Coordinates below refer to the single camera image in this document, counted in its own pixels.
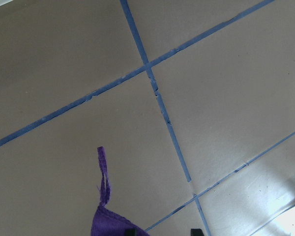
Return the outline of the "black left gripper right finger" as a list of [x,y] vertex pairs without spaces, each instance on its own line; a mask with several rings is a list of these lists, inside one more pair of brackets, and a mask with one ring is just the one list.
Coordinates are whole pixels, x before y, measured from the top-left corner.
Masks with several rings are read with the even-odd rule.
[[202,229],[191,229],[190,235],[191,236],[203,236],[203,231],[202,231]]

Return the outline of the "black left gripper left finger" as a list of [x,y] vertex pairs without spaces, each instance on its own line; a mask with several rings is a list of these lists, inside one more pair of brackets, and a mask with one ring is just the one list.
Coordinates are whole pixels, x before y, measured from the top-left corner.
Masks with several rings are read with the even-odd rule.
[[135,236],[135,229],[126,229],[125,236]]

